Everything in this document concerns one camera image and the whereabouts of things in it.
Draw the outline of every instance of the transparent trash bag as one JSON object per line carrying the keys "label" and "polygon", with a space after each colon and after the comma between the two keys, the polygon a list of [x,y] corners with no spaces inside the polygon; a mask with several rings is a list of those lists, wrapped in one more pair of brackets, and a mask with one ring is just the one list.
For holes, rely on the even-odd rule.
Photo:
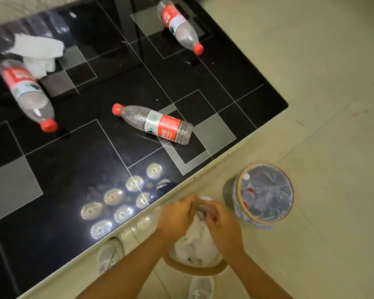
{"label": "transparent trash bag", "polygon": [[240,193],[248,211],[264,222],[283,219],[291,209],[294,195],[289,178],[270,165],[249,170],[242,177]]}

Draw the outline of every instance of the shoelace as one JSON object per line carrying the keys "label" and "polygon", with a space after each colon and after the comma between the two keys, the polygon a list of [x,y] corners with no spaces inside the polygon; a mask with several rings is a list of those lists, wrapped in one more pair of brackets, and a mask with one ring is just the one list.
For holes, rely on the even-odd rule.
{"label": "shoelace", "polygon": [[210,299],[210,294],[201,289],[195,289],[192,296],[193,299]]}

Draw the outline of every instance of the plastic water bottle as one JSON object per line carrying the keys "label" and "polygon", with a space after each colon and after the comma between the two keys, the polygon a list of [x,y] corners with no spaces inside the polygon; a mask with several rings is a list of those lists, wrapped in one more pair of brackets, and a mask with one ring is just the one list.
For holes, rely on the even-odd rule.
{"label": "plastic water bottle", "polygon": [[184,48],[194,51],[196,55],[202,54],[204,47],[200,44],[194,27],[177,10],[171,0],[160,1],[157,14]]}
{"label": "plastic water bottle", "polygon": [[190,141],[193,125],[141,106],[123,106],[115,104],[112,113],[133,127],[176,143],[187,145]]}
{"label": "plastic water bottle", "polygon": [[30,119],[37,122],[45,132],[58,129],[50,100],[22,62],[1,61],[0,74],[18,105]]}

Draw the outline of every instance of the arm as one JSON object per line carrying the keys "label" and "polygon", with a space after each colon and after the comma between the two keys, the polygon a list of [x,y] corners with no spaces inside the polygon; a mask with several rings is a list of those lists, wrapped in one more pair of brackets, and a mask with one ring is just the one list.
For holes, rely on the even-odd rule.
{"label": "arm", "polygon": [[251,299],[292,299],[244,250],[241,227],[220,201],[208,201],[206,222],[213,241]]}
{"label": "arm", "polygon": [[157,262],[185,234],[193,217],[193,194],[164,206],[156,231],[76,299],[136,298]]}

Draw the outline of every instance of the red bottle cap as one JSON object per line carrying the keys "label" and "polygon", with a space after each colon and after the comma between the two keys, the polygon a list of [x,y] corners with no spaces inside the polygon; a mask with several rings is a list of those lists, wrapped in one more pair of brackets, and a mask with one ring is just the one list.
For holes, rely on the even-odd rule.
{"label": "red bottle cap", "polygon": [[202,46],[201,43],[198,43],[194,46],[193,51],[196,55],[202,55],[202,53],[204,52],[204,46]]}
{"label": "red bottle cap", "polygon": [[116,116],[121,116],[123,114],[123,105],[114,104],[112,106],[112,113]]}
{"label": "red bottle cap", "polygon": [[54,132],[58,129],[57,123],[52,119],[42,121],[40,127],[45,132]]}

